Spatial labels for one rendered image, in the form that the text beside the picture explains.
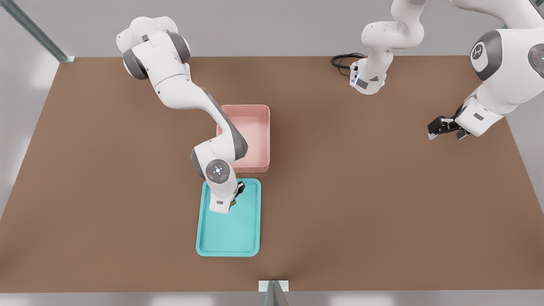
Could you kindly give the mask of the pale blue-green tray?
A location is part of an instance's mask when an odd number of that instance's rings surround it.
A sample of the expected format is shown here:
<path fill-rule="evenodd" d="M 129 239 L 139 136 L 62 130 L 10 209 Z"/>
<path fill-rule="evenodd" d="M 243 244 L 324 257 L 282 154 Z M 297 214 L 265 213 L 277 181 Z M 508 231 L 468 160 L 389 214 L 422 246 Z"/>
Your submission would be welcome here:
<path fill-rule="evenodd" d="M 238 180 L 245 190 L 227 214 L 210 211 L 210 188 L 202 184 L 195 246 L 200 256 L 251 257 L 260 250 L 261 183 L 256 178 Z"/>

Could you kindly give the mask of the pink rectangular box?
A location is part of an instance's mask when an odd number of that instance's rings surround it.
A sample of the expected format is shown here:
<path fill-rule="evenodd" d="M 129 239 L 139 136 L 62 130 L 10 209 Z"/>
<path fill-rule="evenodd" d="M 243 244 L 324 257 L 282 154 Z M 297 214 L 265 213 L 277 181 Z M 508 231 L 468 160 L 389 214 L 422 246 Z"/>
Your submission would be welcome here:
<path fill-rule="evenodd" d="M 221 109 L 243 134 L 245 157 L 231 165 L 236 174 L 265 173 L 270 164 L 270 109 L 266 105 L 223 105 Z"/>

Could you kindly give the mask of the silver frame post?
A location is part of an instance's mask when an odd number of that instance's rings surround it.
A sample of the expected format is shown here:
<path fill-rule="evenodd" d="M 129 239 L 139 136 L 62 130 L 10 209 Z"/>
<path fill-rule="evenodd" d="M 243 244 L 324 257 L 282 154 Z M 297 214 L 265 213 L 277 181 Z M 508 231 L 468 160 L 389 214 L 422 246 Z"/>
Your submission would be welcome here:
<path fill-rule="evenodd" d="M 289 306 L 285 292 L 289 291 L 288 280 L 259 280 L 258 292 L 265 292 L 263 306 Z"/>
<path fill-rule="evenodd" d="M 62 49 L 18 6 L 14 0 L 0 0 L 0 6 L 14 18 L 42 47 L 58 62 L 72 63 L 74 56 L 68 56 Z"/>

